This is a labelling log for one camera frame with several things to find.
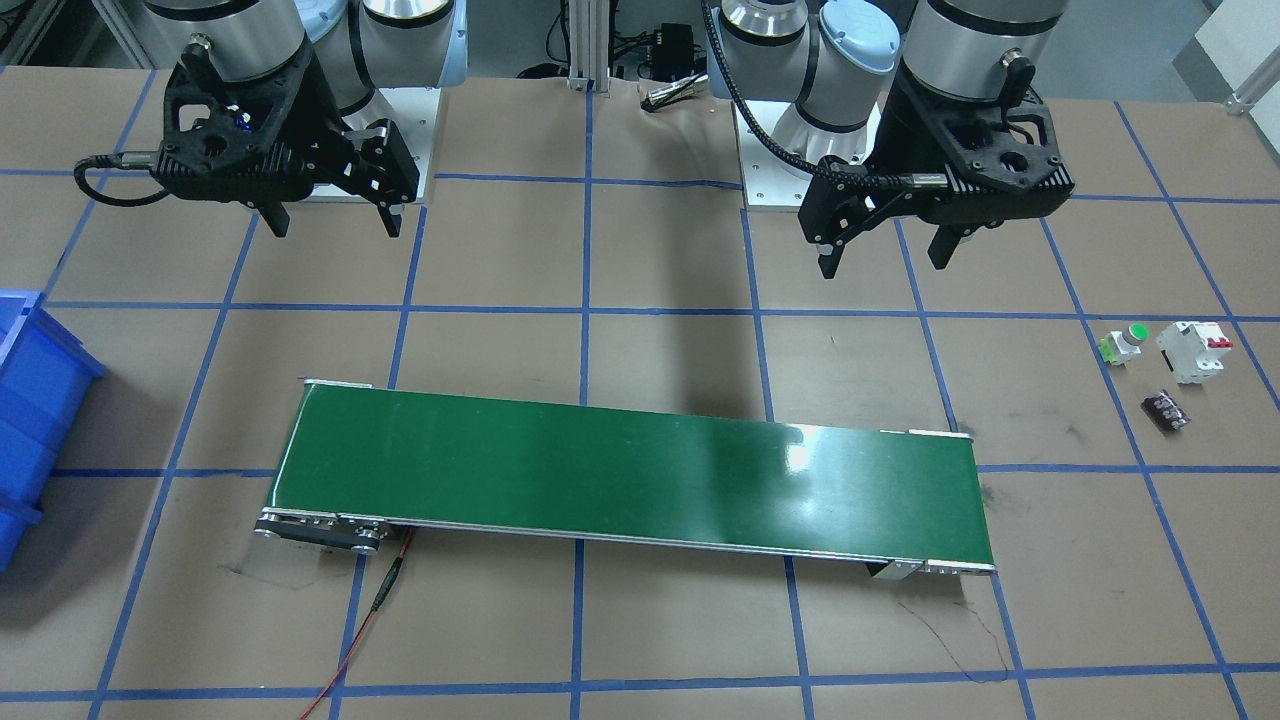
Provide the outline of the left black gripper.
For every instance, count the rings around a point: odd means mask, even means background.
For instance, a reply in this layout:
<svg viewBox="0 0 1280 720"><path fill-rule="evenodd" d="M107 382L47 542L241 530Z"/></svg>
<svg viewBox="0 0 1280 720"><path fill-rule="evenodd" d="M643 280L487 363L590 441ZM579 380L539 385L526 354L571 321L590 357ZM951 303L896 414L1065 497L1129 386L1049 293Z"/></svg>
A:
<svg viewBox="0 0 1280 720"><path fill-rule="evenodd" d="M938 225L928 247L936 270L969 238L969 225L1047 217L1073 195L1075 181L1059 149L1052 117L1032 88L1036 64L1002 59L992 100L950 97L902 68L879 122L879 170L835 155L817 161L797 211L826 279L835 278L845 246L884 219L867 200L895 200L905 174L941 174L945 184L913 211Z"/></svg>

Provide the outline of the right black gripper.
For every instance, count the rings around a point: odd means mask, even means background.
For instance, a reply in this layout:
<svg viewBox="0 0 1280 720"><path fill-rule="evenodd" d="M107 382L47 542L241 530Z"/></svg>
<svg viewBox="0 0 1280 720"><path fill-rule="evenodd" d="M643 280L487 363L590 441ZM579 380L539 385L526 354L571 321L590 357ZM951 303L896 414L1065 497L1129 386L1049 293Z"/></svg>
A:
<svg viewBox="0 0 1280 720"><path fill-rule="evenodd" d="M284 202L321 182L374 205L387 234L398 237L420 181L393 120L344 132L308 44L247 81L223 78L206 44L187 45L165 87L150 174L178 199L253 204L276 238L291 228Z"/></svg>

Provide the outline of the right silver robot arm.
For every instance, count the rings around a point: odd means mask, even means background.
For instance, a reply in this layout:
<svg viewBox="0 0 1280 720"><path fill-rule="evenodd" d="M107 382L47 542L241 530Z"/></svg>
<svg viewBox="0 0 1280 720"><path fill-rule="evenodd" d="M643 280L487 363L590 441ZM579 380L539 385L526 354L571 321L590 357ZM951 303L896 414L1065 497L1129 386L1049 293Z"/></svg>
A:
<svg viewBox="0 0 1280 720"><path fill-rule="evenodd" d="M287 205L326 184L397 237L421 172L387 88L468 69L460 1L147 1L177 53L148 168L164 192L234 202L282 237Z"/></svg>

